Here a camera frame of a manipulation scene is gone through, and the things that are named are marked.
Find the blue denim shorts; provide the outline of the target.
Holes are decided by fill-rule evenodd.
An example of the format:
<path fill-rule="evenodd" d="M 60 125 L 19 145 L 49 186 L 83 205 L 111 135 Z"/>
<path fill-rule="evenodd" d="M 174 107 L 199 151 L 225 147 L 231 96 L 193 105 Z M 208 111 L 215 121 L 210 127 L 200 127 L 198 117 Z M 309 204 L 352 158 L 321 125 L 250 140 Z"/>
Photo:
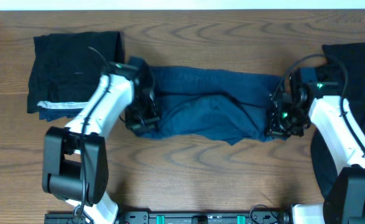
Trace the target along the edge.
<path fill-rule="evenodd" d="M 137 132 L 148 139 L 196 134 L 234 145 L 243 139 L 271 141 L 266 134 L 270 96 L 281 78 L 194 67 L 150 66 L 131 57 L 129 65 L 151 72 L 161 118 L 156 128 Z"/>

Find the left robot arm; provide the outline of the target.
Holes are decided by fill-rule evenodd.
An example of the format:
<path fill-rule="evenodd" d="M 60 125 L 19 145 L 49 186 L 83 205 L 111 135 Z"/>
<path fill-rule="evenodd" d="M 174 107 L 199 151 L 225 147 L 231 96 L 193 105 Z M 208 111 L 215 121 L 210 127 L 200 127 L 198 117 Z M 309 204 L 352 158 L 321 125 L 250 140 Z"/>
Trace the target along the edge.
<path fill-rule="evenodd" d="M 134 133 L 157 128 L 161 112 L 155 78 L 147 62 L 107 62 L 86 106 L 65 127 L 44 137 L 42 188 L 73 206 L 71 213 L 48 213 L 45 223 L 118 223 L 119 207 L 108 195 L 106 139 L 123 114 Z"/>

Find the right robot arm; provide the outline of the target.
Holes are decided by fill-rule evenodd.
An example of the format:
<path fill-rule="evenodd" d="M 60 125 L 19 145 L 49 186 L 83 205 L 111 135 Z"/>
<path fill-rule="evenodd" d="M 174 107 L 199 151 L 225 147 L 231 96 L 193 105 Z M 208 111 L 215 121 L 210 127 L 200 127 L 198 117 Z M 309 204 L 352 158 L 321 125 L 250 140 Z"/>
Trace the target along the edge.
<path fill-rule="evenodd" d="M 270 98 L 267 135 L 303 136 L 315 125 L 338 177 L 323 202 L 296 204 L 281 223 L 365 223 L 365 135 L 345 97 L 346 86 L 322 80 L 314 68 L 289 69 L 290 91 L 280 82 Z"/>

